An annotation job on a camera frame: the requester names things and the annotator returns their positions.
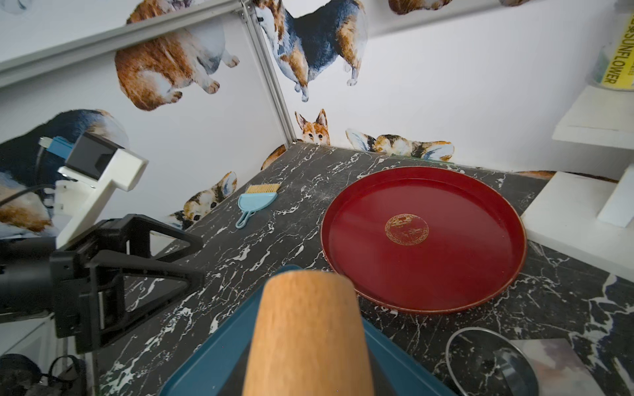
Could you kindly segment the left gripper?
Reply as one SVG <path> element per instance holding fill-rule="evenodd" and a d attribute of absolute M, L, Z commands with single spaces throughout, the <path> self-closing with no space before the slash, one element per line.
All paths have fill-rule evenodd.
<path fill-rule="evenodd" d="M 153 255 L 153 237 L 177 242 L 178 250 Z M 202 246 L 200 237 L 141 214 L 92 226 L 51 254 L 57 336 L 73 338 L 79 353 L 123 338 L 205 281 L 204 272 L 148 257 L 187 257 Z M 134 303 L 126 290 L 135 282 L 163 289 Z"/>

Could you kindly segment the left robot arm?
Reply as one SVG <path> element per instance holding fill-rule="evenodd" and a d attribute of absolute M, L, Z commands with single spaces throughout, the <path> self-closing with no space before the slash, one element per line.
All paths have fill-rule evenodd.
<path fill-rule="evenodd" d="M 97 351 L 201 289 L 206 274 L 178 265 L 198 252 L 200 237 L 141 214 L 107 219 L 57 247 L 53 238 L 1 242 L 1 320 L 52 315 L 58 338 L 77 352 Z M 168 279 L 183 288 L 125 306 L 128 277 Z"/>

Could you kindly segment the wooden double roller pin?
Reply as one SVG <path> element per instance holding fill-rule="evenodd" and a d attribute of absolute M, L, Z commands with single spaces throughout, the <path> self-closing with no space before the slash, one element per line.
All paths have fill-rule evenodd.
<path fill-rule="evenodd" d="M 301 270 L 267 281 L 242 393 L 375 393 L 358 297 L 348 278 Z"/>

